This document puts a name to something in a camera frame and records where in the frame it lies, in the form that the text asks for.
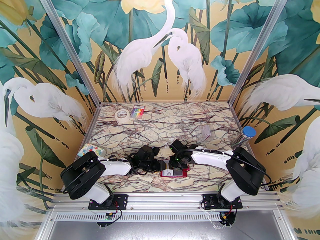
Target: small colorful box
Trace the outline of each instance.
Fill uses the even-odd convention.
[[[101,156],[101,157],[104,157],[105,154],[107,153],[103,148],[87,143],[82,147],[82,149],[79,151],[77,155],[82,157],[84,154],[90,151],[95,152],[97,156]]]
[[[144,111],[145,106],[141,106],[141,105],[134,105],[133,106],[133,110],[130,114],[131,118],[137,118],[137,119],[141,119],[142,115],[143,115],[143,111]]]

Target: egret beak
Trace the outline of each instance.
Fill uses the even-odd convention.
[[[319,102],[320,103],[320,99],[314,99],[314,98],[305,98],[305,101],[309,101],[309,102]]]
[[[155,48],[157,45],[161,44],[163,41],[165,41],[167,39],[168,36],[171,36],[171,35],[172,35],[172,33],[166,34],[159,42],[157,42],[157,44],[153,48]]]
[[[8,127],[8,115],[9,115],[9,108],[10,108],[10,104],[9,104],[10,92],[7,92],[4,96],[4,121],[5,121],[6,127]]]

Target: vented metal panel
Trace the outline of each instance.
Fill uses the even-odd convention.
[[[58,212],[55,221],[68,222],[106,222],[107,212]],[[219,212],[137,212],[123,213],[118,222],[218,222]]]

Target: metal floor panel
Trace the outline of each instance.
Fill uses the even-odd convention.
[[[95,222],[56,221],[49,240],[284,240],[272,210],[238,211],[232,228],[210,222],[122,222],[99,229]]]

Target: black mounting plate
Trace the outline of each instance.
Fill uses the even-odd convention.
[[[128,195],[127,194],[114,194],[114,198],[112,200],[111,206],[106,206],[105,202],[103,203],[97,203],[94,200],[90,200],[88,209],[89,210],[116,210],[116,205],[114,204],[117,202],[119,205],[118,209],[125,210],[127,208],[127,202],[128,202]]]
[[[216,193],[207,193],[202,194],[202,202],[204,204],[205,209],[230,209],[232,205],[232,209],[242,209],[242,203],[240,197],[237,197],[234,201],[230,202],[230,204],[226,207],[221,207],[218,203],[217,194]]]

